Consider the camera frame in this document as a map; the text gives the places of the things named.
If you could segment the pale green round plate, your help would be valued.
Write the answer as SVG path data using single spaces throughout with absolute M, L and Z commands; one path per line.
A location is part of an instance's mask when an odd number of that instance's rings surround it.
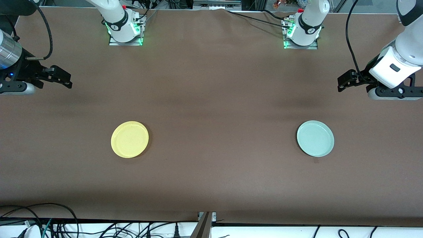
M 307 155 L 320 158 L 334 148 L 334 134 L 323 122 L 310 120 L 302 123 L 296 133 L 297 144 Z

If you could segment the yellow round plate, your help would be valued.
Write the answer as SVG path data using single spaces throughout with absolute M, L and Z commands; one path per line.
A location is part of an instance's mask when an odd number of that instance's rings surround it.
M 121 158 L 135 158 L 148 146 L 149 132 L 146 126 L 136 121 L 119 125 L 112 133 L 111 148 Z

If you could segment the brown table cover mat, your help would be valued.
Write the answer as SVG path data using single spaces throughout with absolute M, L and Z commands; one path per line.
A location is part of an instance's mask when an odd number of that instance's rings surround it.
M 346 14 L 317 50 L 224 10 L 158 10 L 142 46 L 110 46 L 97 9 L 45 7 L 72 77 L 0 96 L 0 205 L 44 202 L 79 219 L 423 226 L 423 99 L 339 93 L 353 68 Z M 326 124 L 334 148 L 301 150 L 298 127 Z M 136 121 L 147 148 L 121 158 L 113 131 Z

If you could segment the aluminium profile beam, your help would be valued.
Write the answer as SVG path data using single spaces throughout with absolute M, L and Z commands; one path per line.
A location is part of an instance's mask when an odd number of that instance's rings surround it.
M 216 222 L 216 212 L 199 212 L 198 223 L 189 238 L 210 238 L 212 224 Z

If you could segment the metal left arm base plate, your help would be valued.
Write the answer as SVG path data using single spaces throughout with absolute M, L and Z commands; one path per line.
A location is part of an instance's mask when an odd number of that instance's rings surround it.
M 318 49 L 318 43 L 317 43 L 317 40 L 315 40 L 311 45 L 301 46 L 301 45 L 295 44 L 291 39 L 285 39 L 284 40 L 284 49 L 317 50 Z

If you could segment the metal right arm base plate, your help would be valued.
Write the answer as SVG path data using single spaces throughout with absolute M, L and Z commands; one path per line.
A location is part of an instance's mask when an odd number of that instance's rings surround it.
M 116 34 L 116 33 L 112 34 L 112 33 L 109 32 L 109 35 L 110 35 L 110 39 L 109 39 L 109 45 L 110 46 L 142 46 L 143 45 L 143 36 L 144 36 L 143 33 L 134 36 L 133 39 L 131 39 L 128 42 L 120 42 L 120 41 L 117 41 L 114 38 L 114 36 L 117 36 L 119 40 L 129 39 L 129 36 L 126 36 L 125 34 L 123 34 L 121 36 L 121 34 L 119 34 L 119 33 L 118 34 Z

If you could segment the grey network switch box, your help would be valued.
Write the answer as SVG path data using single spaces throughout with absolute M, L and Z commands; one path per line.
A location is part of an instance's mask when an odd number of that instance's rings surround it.
M 192 0 L 192 9 L 194 10 L 242 10 L 241 0 Z

